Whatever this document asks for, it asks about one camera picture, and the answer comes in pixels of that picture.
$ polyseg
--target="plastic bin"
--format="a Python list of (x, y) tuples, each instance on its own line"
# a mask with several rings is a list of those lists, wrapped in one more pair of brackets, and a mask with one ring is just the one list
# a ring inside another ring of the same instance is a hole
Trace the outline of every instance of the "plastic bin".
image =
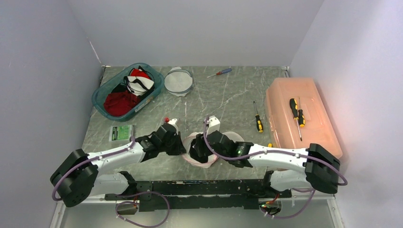
[[(108, 94), (121, 82), (123, 82), (123, 77), (129, 75), (129, 72), (133, 68), (138, 68), (141, 66), (145, 71), (148, 71), (154, 77), (154, 91), (148, 95), (144, 100), (137, 104), (132, 110), (122, 116), (111, 116), (104, 109), (104, 102)], [(114, 121), (128, 121), (133, 118), (146, 104), (152, 101), (156, 96), (161, 93), (164, 85), (164, 77), (162, 74), (157, 72), (154, 68), (145, 63), (135, 63), (128, 66), (123, 71), (121, 71), (116, 76), (112, 77), (109, 81), (105, 82), (92, 94), (92, 104), (99, 111), (100, 114), (106, 118)]]
[[(302, 141), (289, 106), (291, 98), (296, 99), (298, 108), (304, 112), (306, 124), (300, 128)], [(336, 158), (343, 155), (312, 78), (276, 78), (266, 90), (265, 107), (275, 147), (308, 148), (311, 143), (317, 143)]]

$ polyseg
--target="robotic arm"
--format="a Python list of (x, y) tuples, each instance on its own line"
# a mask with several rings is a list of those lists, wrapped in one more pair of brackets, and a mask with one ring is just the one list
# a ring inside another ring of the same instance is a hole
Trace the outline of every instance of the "robotic arm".
[[(264, 182), (274, 192), (314, 188), (324, 193), (337, 193), (340, 162), (320, 145), (311, 144), (309, 148), (303, 149), (279, 149), (251, 142), (234, 142), (218, 131), (220, 122), (214, 116), (205, 124), (208, 124), (208, 128), (205, 128), (204, 134), (197, 135), (189, 151), (194, 159), (203, 163), (214, 149), (221, 158), (239, 168), (271, 166), (285, 169), (272, 171), (265, 176)], [(56, 191), (60, 195), (60, 199), (53, 196), (54, 200), (63, 200), (67, 207), (73, 207), (88, 196), (137, 193), (136, 181), (129, 173), (106, 173), (124, 165), (155, 158), (161, 152), (172, 156), (186, 153), (177, 119), (121, 147), (89, 154), (82, 149), (75, 150), (50, 178), (55, 186), (53, 195)], [(332, 168), (317, 160), (325, 161)]]

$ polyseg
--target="teal basket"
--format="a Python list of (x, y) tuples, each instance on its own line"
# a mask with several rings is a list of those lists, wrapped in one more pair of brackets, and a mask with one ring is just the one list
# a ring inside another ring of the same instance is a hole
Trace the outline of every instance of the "teal basket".
[[(142, 100), (139, 104), (137, 104), (132, 110), (122, 116), (111, 116), (104, 109), (104, 102), (108, 94), (112, 92), (112, 90), (121, 82), (123, 82), (123, 77), (128, 76), (130, 71), (133, 68), (138, 69), (141, 66), (145, 71), (149, 72), (154, 78), (154, 91), (148, 95), (144, 100)], [(104, 117), (114, 120), (114, 121), (128, 121), (133, 118), (146, 104), (152, 101), (156, 96), (161, 93), (161, 90), (164, 86), (164, 76), (156, 71), (154, 68), (145, 63), (135, 63), (125, 68), (119, 74), (115, 75), (109, 81), (105, 82), (101, 85), (93, 94), (92, 94), (92, 104), (94, 107), (102, 114)]]

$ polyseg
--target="gray wall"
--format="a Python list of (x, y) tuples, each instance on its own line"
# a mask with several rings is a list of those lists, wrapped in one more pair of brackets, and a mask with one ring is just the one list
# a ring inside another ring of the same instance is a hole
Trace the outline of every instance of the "gray wall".
[(323, 0), (68, 0), (102, 64), (289, 66)]
[(316, 79), (349, 180), (347, 228), (402, 227), (403, 2), (326, 0), (291, 64)]
[(49, 177), (82, 145), (101, 65), (66, 1), (6, 0), (0, 74), (0, 227), (49, 227)]

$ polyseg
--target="screwdriver handle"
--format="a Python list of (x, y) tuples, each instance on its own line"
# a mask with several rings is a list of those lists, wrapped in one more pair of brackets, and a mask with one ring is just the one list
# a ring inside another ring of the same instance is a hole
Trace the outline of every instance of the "screwdriver handle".
[(305, 117), (304, 114), (302, 113), (302, 109), (298, 110), (298, 124), (300, 127), (305, 126)]
[(260, 120), (260, 116), (257, 114), (255, 117), (256, 117), (256, 128), (258, 129), (258, 132), (262, 133), (263, 125), (262, 125), (262, 121)]
[(232, 71), (232, 68), (228, 68), (228, 69), (225, 69), (225, 70), (222, 70), (222, 71), (216, 73), (216, 75), (226, 74), (226, 73), (229, 73), (231, 71)]
[(290, 99), (290, 108), (292, 110), (292, 115), (294, 116), (294, 119), (298, 119), (298, 105), (297, 101), (294, 98)]

